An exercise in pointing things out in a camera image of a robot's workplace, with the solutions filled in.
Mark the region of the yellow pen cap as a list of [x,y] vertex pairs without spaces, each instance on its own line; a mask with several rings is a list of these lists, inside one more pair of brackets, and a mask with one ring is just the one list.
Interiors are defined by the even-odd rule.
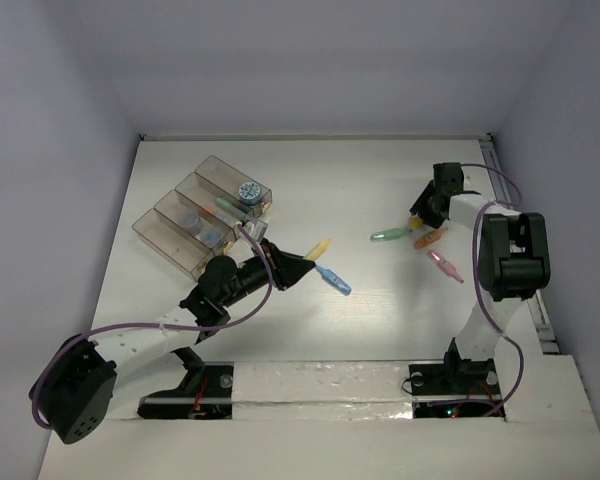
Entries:
[[418,216],[412,216],[409,220],[409,228],[411,230],[417,230],[423,225],[423,220]]

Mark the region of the yellow highlighter pen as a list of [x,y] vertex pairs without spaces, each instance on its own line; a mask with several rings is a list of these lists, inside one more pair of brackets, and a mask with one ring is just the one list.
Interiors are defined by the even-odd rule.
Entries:
[[324,240],[324,241],[321,241],[321,242],[317,243],[304,256],[304,259],[315,262],[316,260],[318,260],[327,251],[327,249],[329,248],[330,243],[331,243],[330,239],[327,239],[327,240]]

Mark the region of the blue clear clip pen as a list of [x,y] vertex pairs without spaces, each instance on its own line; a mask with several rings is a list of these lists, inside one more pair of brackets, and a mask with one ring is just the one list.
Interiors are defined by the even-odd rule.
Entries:
[[332,270],[324,268],[320,265],[317,265],[315,269],[321,276],[322,280],[329,284],[332,288],[337,290],[339,293],[345,296],[351,294],[352,288]]

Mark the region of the green highlighter pen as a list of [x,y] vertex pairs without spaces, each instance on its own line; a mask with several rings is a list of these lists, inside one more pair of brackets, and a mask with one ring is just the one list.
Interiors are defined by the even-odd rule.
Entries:
[[218,197],[216,199],[216,204],[221,209],[225,210],[227,213],[233,215],[236,218],[243,218],[246,215],[246,213],[242,209],[234,206],[230,201],[224,198]]

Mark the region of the blue slime jar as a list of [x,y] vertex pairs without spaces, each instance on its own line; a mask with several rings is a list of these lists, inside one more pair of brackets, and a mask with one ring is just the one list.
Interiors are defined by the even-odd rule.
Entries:
[[261,197],[262,187],[258,182],[246,181],[238,188],[238,198],[244,205],[256,205],[260,202]]

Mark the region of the orange tip marker pen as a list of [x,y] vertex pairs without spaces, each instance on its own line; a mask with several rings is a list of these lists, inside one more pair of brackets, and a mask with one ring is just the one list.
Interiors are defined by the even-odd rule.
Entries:
[[209,206],[203,206],[203,210],[206,211],[207,213],[209,213],[210,215],[213,215],[215,218],[222,221],[226,225],[233,226],[235,224],[234,219],[226,216],[219,210],[214,210]]

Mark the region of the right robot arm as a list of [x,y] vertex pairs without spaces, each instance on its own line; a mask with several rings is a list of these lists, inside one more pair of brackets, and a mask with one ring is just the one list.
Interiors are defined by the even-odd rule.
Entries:
[[476,304],[452,340],[459,358],[440,368],[442,384],[462,392],[477,378],[471,362],[493,358],[497,343],[522,303],[545,288],[551,277],[545,217],[519,212],[464,185],[463,165],[437,163],[433,178],[410,213],[432,228],[446,222],[471,230],[471,263]]

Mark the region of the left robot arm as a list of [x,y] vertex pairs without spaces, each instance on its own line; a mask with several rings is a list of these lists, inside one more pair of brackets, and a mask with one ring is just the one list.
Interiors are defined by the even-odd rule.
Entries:
[[217,332],[242,324],[229,308],[250,294],[285,291],[315,269],[314,261],[280,250],[267,239],[253,243],[242,263],[226,255],[209,260],[196,286],[170,313],[148,322],[109,325],[65,340],[29,391],[32,416],[67,444],[86,438],[104,420],[119,381],[166,355],[172,389],[141,398],[145,419],[222,419],[231,394],[221,379],[227,365],[207,366],[194,346]]

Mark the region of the orange clear clip pen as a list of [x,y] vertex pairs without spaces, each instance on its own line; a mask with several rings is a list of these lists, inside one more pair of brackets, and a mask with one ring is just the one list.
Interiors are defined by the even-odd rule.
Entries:
[[416,250],[424,249],[425,247],[428,247],[429,245],[432,245],[433,243],[439,241],[447,231],[448,229],[446,227],[432,230],[420,237],[419,239],[417,239],[413,243],[413,247]]

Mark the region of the green clear clip pen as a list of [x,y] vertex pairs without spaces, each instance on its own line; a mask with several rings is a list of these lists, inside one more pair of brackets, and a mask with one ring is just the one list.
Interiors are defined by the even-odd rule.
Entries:
[[392,228],[383,231],[374,232],[370,235],[370,241],[373,243],[394,241],[403,238],[411,233],[409,228]]

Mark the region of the small clear blue jar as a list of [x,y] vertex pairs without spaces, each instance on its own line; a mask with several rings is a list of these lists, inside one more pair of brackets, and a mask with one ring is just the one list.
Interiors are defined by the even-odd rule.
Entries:
[[223,238],[223,233],[216,229],[209,229],[200,234],[200,241],[208,248],[214,248]]

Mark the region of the pink clear clip pen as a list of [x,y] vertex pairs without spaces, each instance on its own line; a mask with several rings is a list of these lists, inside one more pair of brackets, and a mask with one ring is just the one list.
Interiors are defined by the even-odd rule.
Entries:
[[459,284],[464,283],[463,277],[458,273],[456,267],[451,264],[444,256],[435,250],[428,250],[427,256],[434,262],[436,267],[447,277],[454,279]]

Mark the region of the smoky clear drawer organizer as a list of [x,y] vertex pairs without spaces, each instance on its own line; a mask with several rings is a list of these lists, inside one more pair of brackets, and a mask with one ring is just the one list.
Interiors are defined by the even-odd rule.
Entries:
[[[246,181],[258,182],[262,187],[262,197],[256,205],[244,205],[238,198],[238,188]],[[218,197],[230,201],[246,215],[236,218],[227,213],[216,204]],[[272,203],[272,191],[269,187],[211,155],[142,215],[132,225],[132,229],[153,251],[196,281],[213,257],[228,254],[237,242],[240,233],[236,224],[243,223],[248,218],[261,219]],[[203,206],[221,211],[234,219],[235,224],[224,224],[204,211]],[[223,238],[214,248],[208,248],[200,241],[202,232],[193,236],[178,225],[179,216],[188,210],[196,210],[200,215],[204,224],[202,232],[216,229],[223,233]]]

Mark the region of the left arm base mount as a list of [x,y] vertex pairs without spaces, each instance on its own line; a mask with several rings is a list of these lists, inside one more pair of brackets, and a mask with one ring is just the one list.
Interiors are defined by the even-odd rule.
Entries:
[[173,354],[185,375],[177,387],[140,399],[137,415],[145,420],[228,420],[233,416],[233,363],[205,363],[190,347]]

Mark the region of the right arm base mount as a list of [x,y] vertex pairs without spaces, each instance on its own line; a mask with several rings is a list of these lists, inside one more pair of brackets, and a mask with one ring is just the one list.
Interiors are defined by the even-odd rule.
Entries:
[[441,362],[409,365],[401,383],[415,399],[417,418],[503,417],[501,391],[493,359],[470,360],[461,356],[452,339]]

